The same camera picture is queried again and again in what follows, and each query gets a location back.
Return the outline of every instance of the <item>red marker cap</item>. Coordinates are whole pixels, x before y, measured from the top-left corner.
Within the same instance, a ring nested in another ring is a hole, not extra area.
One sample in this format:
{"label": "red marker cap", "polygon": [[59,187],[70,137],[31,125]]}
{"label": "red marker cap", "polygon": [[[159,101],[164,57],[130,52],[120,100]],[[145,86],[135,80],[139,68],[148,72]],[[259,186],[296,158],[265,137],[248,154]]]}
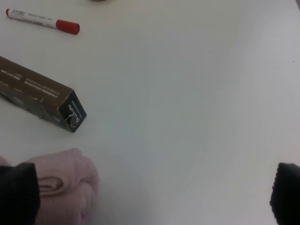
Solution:
{"label": "red marker cap", "polygon": [[75,34],[75,35],[78,34],[78,32],[80,30],[79,24],[74,23],[74,22],[64,21],[64,20],[57,20],[56,28],[63,32]]}

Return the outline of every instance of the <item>white table surface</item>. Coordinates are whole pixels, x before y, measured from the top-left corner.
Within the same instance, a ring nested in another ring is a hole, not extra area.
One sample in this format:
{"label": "white table surface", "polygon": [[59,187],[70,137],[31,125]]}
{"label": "white table surface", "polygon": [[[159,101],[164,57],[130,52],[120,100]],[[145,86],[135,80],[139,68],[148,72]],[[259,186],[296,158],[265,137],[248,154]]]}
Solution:
{"label": "white table surface", "polygon": [[[78,22],[77,36],[6,8]],[[79,147],[97,225],[274,225],[278,162],[300,165],[294,0],[1,0],[0,55],[76,90],[75,134],[0,102],[13,164]]]}

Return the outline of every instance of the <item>pink towel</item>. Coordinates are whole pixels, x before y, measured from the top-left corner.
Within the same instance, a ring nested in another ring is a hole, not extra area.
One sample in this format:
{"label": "pink towel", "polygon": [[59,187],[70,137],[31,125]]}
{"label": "pink towel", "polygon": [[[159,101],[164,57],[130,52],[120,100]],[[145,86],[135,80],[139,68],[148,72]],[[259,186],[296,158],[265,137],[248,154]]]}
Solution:
{"label": "pink towel", "polygon": [[41,207],[35,225],[87,225],[98,192],[98,173],[80,150],[43,155],[36,166]]}

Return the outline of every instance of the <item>cardboard box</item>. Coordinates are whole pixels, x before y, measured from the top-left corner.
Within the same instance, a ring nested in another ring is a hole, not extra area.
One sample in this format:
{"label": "cardboard box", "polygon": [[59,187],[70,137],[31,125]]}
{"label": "cardboard box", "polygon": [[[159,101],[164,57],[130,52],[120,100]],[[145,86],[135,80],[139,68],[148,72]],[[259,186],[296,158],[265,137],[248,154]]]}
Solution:
{"label": "cardboard box", "polygon": [[0,57],[0,98],[75,132],[86,117],[73,89]]}

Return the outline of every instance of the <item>marker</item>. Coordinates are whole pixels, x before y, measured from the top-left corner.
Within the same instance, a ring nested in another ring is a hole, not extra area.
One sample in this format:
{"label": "marker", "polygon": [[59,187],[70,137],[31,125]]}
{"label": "marker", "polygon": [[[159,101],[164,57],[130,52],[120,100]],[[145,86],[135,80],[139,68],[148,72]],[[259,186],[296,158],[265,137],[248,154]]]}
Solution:
{"label": "marker", "polygon": [[44,27],[58,29],[70,34],[76,35],[80,30],[79,24],[74,22],[68,22],[64,20],[54,20],[45,16],[26,13],[12,8],[8,8],[6,10],[6,15],[11,19],[20,20],[20,21],[24,21],[27,23],[32,23]]}

